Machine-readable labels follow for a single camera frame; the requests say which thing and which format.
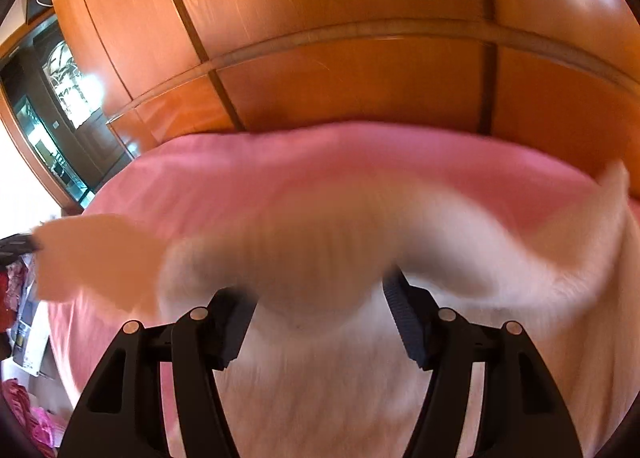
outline pink bedsheet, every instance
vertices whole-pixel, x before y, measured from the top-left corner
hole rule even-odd
[[[293,186],[379,170],[408,171],[455,187],[516,230],[537,224],[594,185],[558,160],[496,139],[348,123],[260,136],[174,139],[109,181],[86,213],[119,213],[162,237],[181,237],[263,206]],[[134,247],[123,240],[123,250]],[[50,304],[49,321],[60,374],[76,403],[126,319],[107,324],[94,304],[79,297]]]

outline metal screw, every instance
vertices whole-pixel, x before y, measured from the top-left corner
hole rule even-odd
[[[194,308],[193,310],[191,310],[189,317],[191,317],[194,321],[202,321],[207,315],[209,315],[207,309],[200,306],[199,308]]]
[[[129,321],[122,327],[122,331],[127,335],[137,332],[140,329],[140,323],[138,321]]]
[[[438,310],[438,317],[443,321],[450,323],[455,320],[456,313],[451,308],[440,308]]]
[[[520,323],[516,323],[516,321],[509,321],[507,323],[507,331],[511,335],[520,335],[522,333],[522,325]]]

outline black plastic bracket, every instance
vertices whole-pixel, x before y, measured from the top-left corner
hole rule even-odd
[[[571,417],[522,326],[469,323],[396,270],[383,290],[407,355],[433,370],[404,458],[454,458],[465,422],[474,362],[485,362],[474,458],[580,458]],[[173,362],[188,458],[239,458],[212,370],[235,359],[256,303],[222,289],[175,324],[126,323],[82,393],[60,458],[167,458],[159,364]]]

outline window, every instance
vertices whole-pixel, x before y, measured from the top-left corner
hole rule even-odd
[[[100,109],[104,96],[100,82],[95,76],[82,75],[65,41],[53,48],[43,69],[76,129]]]

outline glass door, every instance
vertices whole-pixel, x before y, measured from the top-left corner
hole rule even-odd
[[[50,173],[62,184],[66,191],[82,207],[87,207],[94,193],[73,170],[58,149],[53,137],[44,127],[27,97],[15,107],[15,116],[36,155],[43,161]]]

